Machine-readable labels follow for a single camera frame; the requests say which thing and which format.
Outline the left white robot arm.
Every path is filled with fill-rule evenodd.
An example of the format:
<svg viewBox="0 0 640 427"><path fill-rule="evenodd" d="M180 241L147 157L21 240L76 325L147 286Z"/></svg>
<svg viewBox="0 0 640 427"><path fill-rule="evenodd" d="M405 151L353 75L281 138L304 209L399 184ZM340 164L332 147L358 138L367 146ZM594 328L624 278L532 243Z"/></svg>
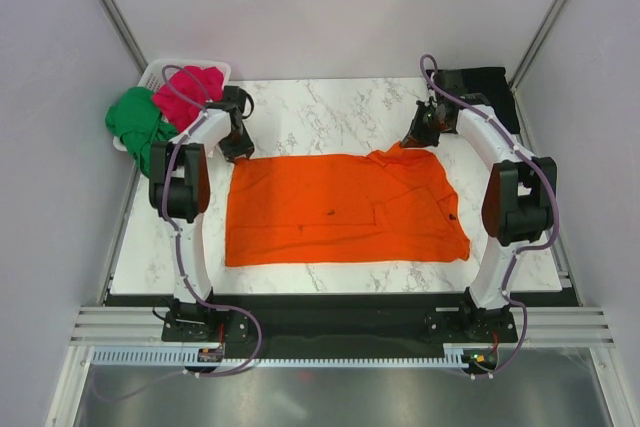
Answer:
<svg viewBox="0 0 640 427"><path fill-rule="evenodd" d="M244 125L253 109L248 92L226 86L221 100L198 107L196 119L182 133L151 146L149 202L170 234L173 297L181 303L207 301L213 293L203 240L211 198L207 156L219 150L234 163L253 155L254 143Z"/></svg>

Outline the orange t shirt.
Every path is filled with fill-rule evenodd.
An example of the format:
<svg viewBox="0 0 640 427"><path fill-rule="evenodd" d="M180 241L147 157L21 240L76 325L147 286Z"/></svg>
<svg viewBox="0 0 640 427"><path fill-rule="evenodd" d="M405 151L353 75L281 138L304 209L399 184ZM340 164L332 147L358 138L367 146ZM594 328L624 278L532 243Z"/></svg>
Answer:
<svg viewBox="0 0 640 427"><path fill-rule="evenodd" d="M436 155L394 144L366 156L236 163L225 263L450 263L470 257L458 194Z"/></svg>

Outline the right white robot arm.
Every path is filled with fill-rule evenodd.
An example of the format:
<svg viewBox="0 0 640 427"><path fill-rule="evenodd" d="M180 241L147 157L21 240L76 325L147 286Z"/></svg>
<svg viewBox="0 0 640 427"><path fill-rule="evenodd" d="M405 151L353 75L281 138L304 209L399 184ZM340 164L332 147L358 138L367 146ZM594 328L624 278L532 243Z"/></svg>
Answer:
<svg viewBox="0 0 640 427"><path fill-rule="evenodd" d="M488 235L478 274L469 287L475 306L458 315L467 339L483 339L494 328L490 311L511 303L518 257L550 247L558 236L557 165L523 147L482 96L446 92L438 71L425 69L429 100L416 103L416 114L401 141L405 148L436 147L440 136L464 138L489 170L481 220Z"/></svg>

